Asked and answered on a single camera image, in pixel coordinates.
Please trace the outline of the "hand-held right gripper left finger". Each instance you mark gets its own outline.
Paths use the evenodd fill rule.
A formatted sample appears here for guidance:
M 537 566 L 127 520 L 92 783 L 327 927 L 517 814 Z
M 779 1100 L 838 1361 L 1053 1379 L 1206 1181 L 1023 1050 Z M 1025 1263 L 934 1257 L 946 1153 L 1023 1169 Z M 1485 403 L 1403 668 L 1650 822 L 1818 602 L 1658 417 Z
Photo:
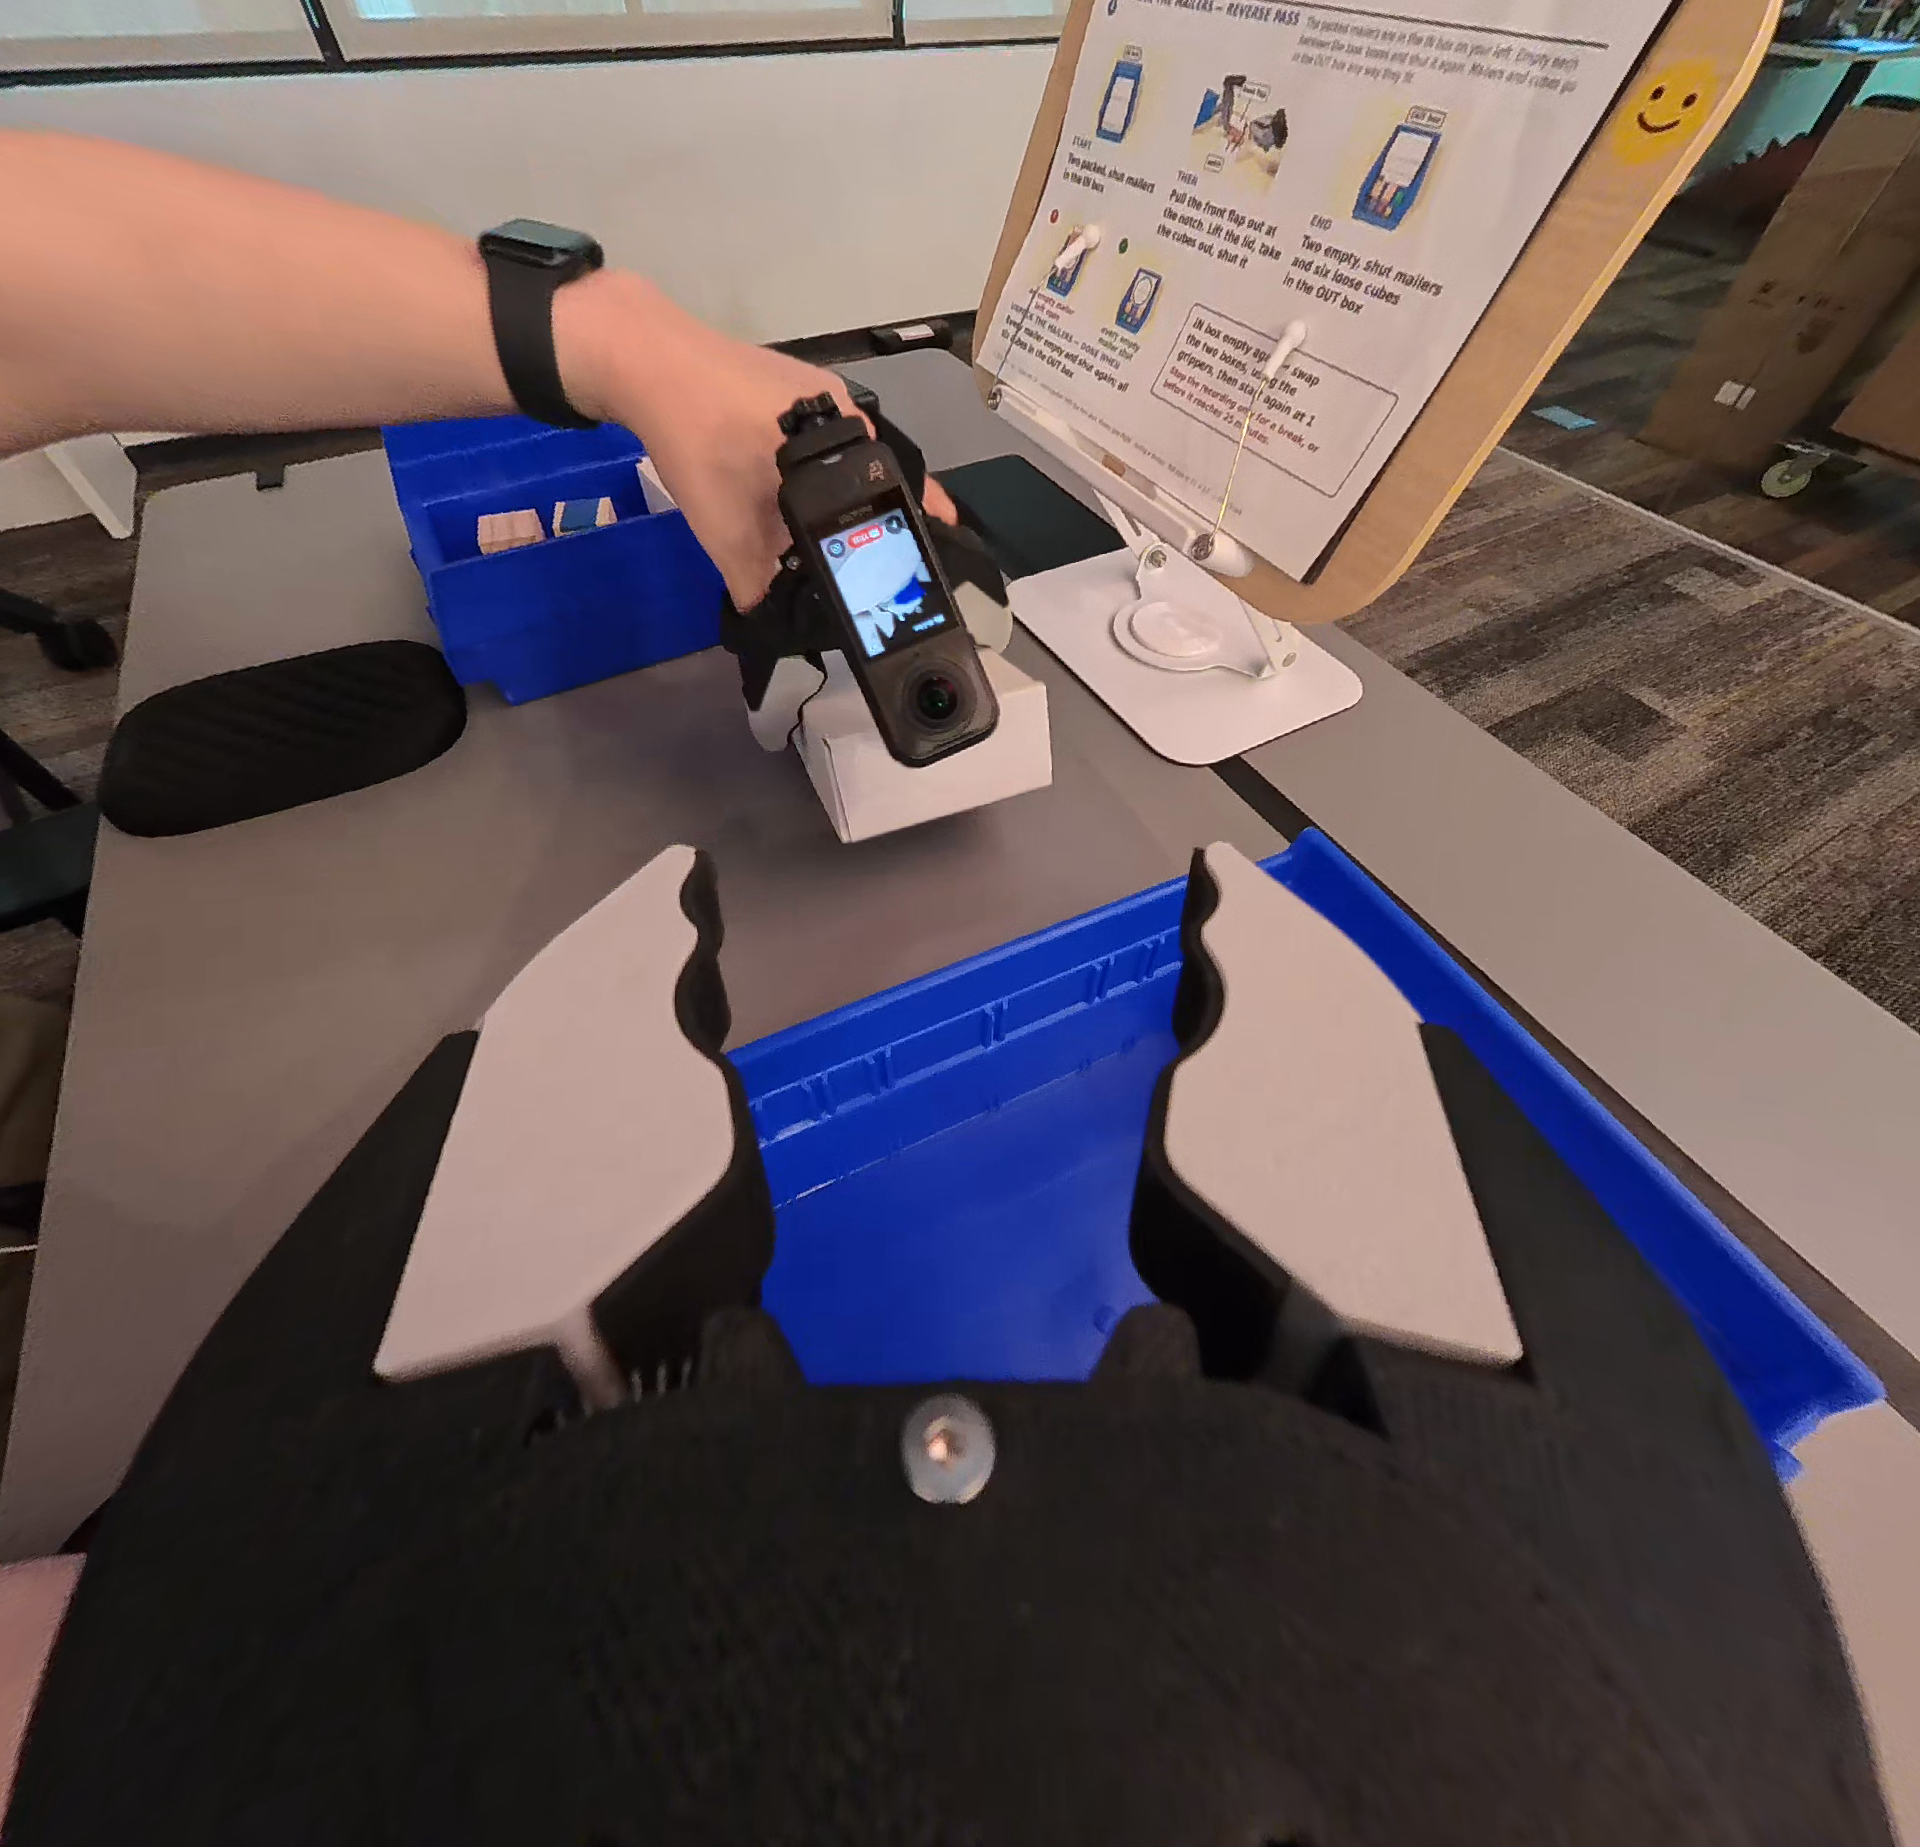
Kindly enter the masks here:
M 375 1379 L 556 1353 L 588 1406 L 687 1386 L 779 1238 L 727 1036 L 720 870 L 670 847 L 476 1021 Z

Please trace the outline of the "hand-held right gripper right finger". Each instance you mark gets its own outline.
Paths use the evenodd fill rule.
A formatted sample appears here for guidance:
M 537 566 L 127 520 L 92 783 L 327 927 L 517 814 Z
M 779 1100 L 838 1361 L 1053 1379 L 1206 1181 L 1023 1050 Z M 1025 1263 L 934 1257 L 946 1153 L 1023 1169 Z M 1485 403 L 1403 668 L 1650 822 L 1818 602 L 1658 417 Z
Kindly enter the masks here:
M 1397 976 L 1203 847 L 1132 1263 L 1192 1379 L 1391 1430 L 1391 1383 L 1519 1392 L 1508 1308 L 1423 1021 Z

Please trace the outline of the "white cardboard mailer box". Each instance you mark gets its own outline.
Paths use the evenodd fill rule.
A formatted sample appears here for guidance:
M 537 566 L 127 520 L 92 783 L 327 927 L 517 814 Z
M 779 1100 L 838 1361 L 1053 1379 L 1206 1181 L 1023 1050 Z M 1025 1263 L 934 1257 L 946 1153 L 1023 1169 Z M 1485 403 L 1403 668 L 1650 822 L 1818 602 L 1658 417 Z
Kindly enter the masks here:
M 1053 701 L 1046 681 L 986 651 L 994 691 L 994 732 L 934 764 L 900 764 L 843 668 L 827 651 L 827 681 L 800 710 L 800 757 L 843 847 L 973 814 L 1053 783 Z

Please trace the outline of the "blue plastic bin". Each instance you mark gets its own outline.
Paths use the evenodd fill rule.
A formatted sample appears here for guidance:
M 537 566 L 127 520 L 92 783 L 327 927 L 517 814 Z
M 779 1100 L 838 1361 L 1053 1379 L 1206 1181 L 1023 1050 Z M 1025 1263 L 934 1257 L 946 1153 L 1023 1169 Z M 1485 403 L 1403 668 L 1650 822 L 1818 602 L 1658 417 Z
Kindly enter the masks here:
M 1773 1476 L 1882 1383 L 1337 840 L 1262 858 L 1420 1021 L 1463 1032 L 1740 1386 Z M 816 1383 L 1089 1379 L 1145 1296 L 1143 1126 L 1185 876 L 732 1047 L 779 1215 L 764 1308 Z
M 380 446 L 458 681 L 524 705 L 720 648 L 727 579 L 677 505 L 647 505 L 647 446 L 624 423 L 388 423 Z M 616 527 L 556 539 L 566 497 L 608 497 Z M 537 505 L 550 539 L 476 554 L 476 520 L 511 505 Z

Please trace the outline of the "person's left forearm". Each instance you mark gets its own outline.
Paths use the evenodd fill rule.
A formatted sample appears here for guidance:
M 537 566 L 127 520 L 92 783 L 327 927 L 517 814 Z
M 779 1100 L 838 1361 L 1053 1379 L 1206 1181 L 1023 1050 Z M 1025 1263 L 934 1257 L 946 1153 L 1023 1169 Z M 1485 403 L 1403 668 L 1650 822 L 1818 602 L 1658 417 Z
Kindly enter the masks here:
M 76 131 L 0 131 L 0 453 L 511 411 L 470 239 Z

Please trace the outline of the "person's left hand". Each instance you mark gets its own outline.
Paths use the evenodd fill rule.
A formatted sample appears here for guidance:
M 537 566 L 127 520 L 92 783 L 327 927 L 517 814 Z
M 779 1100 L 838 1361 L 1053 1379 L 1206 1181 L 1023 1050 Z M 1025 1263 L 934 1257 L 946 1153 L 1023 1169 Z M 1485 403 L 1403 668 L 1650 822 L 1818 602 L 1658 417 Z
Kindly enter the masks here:
M 566 403 L 647 446 L 732 612 L 753 612 L 791 552 L 779 417 L 827 390 L 871 434 L 838 372 L 735 342 L 637 272 L 593 272 L 556 299 L 556 356 Z

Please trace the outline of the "black flat pad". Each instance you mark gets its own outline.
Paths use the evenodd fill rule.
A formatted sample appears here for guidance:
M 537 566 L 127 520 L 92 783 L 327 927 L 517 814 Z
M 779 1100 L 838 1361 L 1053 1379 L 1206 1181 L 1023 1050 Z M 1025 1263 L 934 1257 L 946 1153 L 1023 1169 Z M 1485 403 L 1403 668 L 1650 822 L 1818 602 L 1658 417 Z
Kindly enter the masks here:
M 1011 579 L 1121 552 L 1120 527 L 1053 485 L 1031 458 L 994 453 L 934 473 L 958 527 L 994 552 Z

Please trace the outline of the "black wristwatch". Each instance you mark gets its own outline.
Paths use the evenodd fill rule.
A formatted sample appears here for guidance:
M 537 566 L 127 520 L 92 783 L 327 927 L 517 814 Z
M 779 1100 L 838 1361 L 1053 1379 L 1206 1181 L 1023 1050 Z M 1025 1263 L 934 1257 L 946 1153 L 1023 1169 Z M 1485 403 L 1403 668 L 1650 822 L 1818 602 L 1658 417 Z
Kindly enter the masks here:
M 556 299 L 593 279 L 604 246 L 588 227 L 507 219 L 476 237 L 476 256 L 488 279 L 494 360 L 517 417 L 550 431 L 600 431 L 559 387 Z

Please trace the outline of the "black wrist rest pad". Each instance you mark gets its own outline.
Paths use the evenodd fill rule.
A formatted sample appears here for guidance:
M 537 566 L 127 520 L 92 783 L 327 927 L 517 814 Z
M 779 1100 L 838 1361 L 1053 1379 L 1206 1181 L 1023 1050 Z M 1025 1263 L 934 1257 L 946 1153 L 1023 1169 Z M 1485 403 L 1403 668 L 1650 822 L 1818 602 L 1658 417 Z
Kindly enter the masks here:
M 116 832 L 181 840 L 353 797 L 442 760 L 464 691 L 422 641 L 365 641 L 175 681 L 119 710 L 99 809 Z

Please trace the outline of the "black office chair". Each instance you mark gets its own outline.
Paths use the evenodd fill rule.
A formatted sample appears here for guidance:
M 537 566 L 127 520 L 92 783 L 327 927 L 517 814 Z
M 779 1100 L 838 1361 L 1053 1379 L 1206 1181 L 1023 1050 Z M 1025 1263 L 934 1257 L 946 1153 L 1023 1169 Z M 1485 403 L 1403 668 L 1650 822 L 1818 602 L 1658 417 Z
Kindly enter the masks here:
M 35 641 L 57 668 L 116 668 L 116 641 L 92 619 L 0 590 L 0 631 Z M 76 933 L 105 825 L 99 803 L 0 735 L 0 809 L 0 927 L 60 924 Z

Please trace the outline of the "white desk leg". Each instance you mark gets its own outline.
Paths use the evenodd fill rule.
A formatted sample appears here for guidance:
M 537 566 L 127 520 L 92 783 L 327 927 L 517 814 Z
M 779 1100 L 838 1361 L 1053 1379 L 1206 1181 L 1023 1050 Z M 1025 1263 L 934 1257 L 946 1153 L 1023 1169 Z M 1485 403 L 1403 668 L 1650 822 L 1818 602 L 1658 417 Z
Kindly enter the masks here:
M 119 434 L 49 440 L 42 458 L 60 473 L 60 485 L 85 500 L 85 513 L 110 539 L 132 539 L 132 527 L 141 527 L 141 465 L 132 465 Z

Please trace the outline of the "yellow smiley sticker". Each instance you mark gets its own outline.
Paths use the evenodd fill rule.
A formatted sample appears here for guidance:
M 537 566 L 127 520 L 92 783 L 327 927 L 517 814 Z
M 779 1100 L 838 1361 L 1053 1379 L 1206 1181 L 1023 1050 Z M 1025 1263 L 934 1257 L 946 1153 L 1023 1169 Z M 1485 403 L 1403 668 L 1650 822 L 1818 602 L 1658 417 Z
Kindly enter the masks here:
M 1674 59 L 1652 78 L 1629 87 L 1610 121 L 1610 154 L 1626 163 L 1652 163 L 1692 145 L 1714 114 L 1723 78 L 1707 59 Z

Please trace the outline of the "large cardboard carton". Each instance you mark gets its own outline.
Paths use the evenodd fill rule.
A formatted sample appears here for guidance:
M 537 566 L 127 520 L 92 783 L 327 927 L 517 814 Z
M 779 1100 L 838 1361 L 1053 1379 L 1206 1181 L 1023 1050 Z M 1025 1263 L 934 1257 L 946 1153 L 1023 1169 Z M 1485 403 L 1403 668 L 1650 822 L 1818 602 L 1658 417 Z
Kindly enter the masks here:
M 1764 473 L 1813 423 L 1920 267 L 1920 114 L 1846 110 L 1773 207 L 1644 440 Z

